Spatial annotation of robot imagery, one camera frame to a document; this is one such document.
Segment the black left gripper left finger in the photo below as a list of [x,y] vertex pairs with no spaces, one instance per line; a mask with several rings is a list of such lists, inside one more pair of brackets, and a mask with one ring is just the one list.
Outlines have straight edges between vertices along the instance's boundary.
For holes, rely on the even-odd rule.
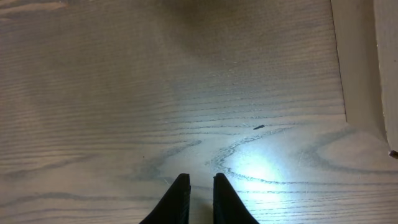
[[188,224],[190,193],[190,176],[182,173],[140,224]]

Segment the brown cardboard box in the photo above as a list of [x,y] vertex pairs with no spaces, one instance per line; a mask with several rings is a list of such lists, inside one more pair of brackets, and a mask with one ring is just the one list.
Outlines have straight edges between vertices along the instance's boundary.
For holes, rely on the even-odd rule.
[[346,121],[397,158],[397,1],[331,0]]

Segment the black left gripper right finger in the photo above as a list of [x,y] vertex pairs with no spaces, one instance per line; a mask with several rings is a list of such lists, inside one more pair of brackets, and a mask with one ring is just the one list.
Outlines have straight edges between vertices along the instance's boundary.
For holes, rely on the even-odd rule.
[[223,173],[217,173],[213,181],[214,224],[259,224],[249,213],[233,186]]

